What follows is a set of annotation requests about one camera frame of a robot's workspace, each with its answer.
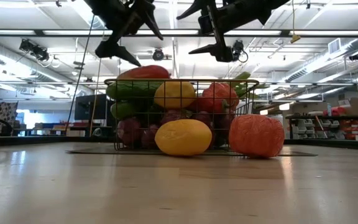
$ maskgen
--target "black mat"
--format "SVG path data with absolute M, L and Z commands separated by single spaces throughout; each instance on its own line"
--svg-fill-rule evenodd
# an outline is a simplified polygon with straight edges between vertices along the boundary
M 78 153 L 78 154 L 122 154 L 122 155 L 164 155 L 159 150 L 131 150 L 131 149 L 120 149 L 115 150 L 112 146 L 110 147 L 97 147 L 67 151 L 67 153 Z M 201 156 L 244 156 L 236 152 L 227 150 L 210 150 L 202 153 Z M 278 156 L 317 156 L 317 154 L 297 152 L 297 151 L 282 151 Z

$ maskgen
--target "wall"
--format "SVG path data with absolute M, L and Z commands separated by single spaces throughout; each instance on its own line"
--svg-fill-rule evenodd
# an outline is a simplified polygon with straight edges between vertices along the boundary
M 40 96 L 31 96 L 31 95 L 22 95 L 20 93 L 17 93 L 15 91 L 7 91 L 7 90 L 0 90 L 0 98 L 8 98 L 12 99 L 9 101 L 15 102 L 15 98 L 28 98 L 28 99 L 34 99 L 34 98 L 41 98 Z M 19 104 L 17 106 L 17 109 L 21 110 L 70 110 L 71 101 L 24 101 L 20 100 Z
M 69 111 L 59 113 L 24 113 L 24 124 L 27 128 L 34 128 L 35 123 L 59 123 L 67 121 Z M 74 113 L 71 114 L 70 122 L 74 122 Z

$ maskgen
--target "cable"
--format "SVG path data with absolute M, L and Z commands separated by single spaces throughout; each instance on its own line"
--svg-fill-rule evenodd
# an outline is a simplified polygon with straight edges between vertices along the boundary
M 292 0 L 292 31 L 293 31 L 293 35 L 295 34 L 295 7 L 293 5 L 294 0 Z
M 98 68 L 98 80 L 96 81 L 96 91 L 95 91 L 95 94 L 94 94 L 94 101 L 93 101 L 93 109 L 92 109 L 92 122 L 91 122 L 91 129 L 89 131 L 89 136 L 91 137 L 92 136 L 92 127 L 93 127 L 93 118 L 94 118 L 94 110 L 96 108 L 96 101 L 98 99 L 98 87 L 99 87 L 99 77 L 100 77 L 100 67 L 101 67 L 101 64 L 102 64 L 102 59 L 99 59 L 99 68 Z
M 301 37 L 295 33 L 295 7 L 293 5 L 294 0 L 292 0 L 292 40 L 290 41 L 291 44 L 295 43 L 296 41 L 300 40 Z
M 89 34 L 88 34 L 88 38 L 87 38 L 87 40 L 86 40 L 84 56 L 83 56 L 83 58 L 82 58 L 81 70 L 80 70 L 80 74 L 78 75 L 77 84 L 75 85 L 73 100 L 71 101 L 70 113 L 68 114 L 67 124 L 66 124 L 66 128 L 65 128 L 65 134 L 66 134 L 66 136 L 67 136 L 68 124 L 69 124 L 70 118 L 71 118 L 71 112 L 73 112 L 73 105 L 74 105 L 74 101 L 75 101 L 75 95 L 76 95 L 76 93 L 77 93 L 78 85 L 80 85 L 81 74 L 82 74 L 83 67 L 84 67 L 84 61 L 85 61 L 86 50 L 88 49 L 88 44 L 89 44 L 90 38 L 91 38 L 91 32 L 92 32 L 92 26 L 89 28 Z
M 40 62 L 38 59 L 36 59 L 36 60 L 37 60 L 37 63 L 38 63 L 39 65 L 43 66 L 44 68 L 47 68 L 47 67 L 49 67 L 49 65 L 52 64 L 52 62 L 50 62 L 48 65 L 42 65 L 41 62 Z
M 22 60 L 22 58 L 24 58 L 25 55 L 27 55 L 29 52 L 26 52 L 24 55 L 22 55 L 19 59 L 17 59 L 17 61 L 15 61 L 15 63 L 17 63 L 18 61 Z
M 242 61 L 242 60 L 240 60 L 240 58 L 238 59 L 238 61 L 239 62 L 241 62 L 241 63 L 246 63 L 246 62 L 248 62 L 248 54 L 247 54 L 247 52 L 245 52 L 245 50 L 242 50 L 242 52 L 247 56 L 247 59 L 245 60 L 245 61 Z

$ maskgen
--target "security camera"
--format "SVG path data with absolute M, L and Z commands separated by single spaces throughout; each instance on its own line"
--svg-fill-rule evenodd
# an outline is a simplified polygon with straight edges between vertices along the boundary
M 241 53 L 244 51 L 244 44 L 242 43 L 242 40 L 236 40 L 231 49 L 234 62 L 240 58 Z
M 153 60 L 159 61 L 164 59 L 164 53 L 162 52 L 162 49 L 155 49 L 153 53 Z

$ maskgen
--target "red bell pepper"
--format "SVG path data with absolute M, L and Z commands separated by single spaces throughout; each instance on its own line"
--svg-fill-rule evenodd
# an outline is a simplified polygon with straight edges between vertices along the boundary
M 167 69 L 158 65 L 142 66 L 139 68 L 133 68 L 122 74 L 117 79 L 133 79 L 133 78 L 170 78 L 170 74 Z
M 235 79 L 246 80 L 250 74 L 244 72 Z M 235 110 L 240 100 L 234 86 L 237 83 L 232 83 L 232 87 L 228 83 L 212 83 L 207 89 L 203 91 L 203 95 L 195 100 L 189 107 L 192 111 L 206 111 L 209 113 L 225 113 L 227 108 Z

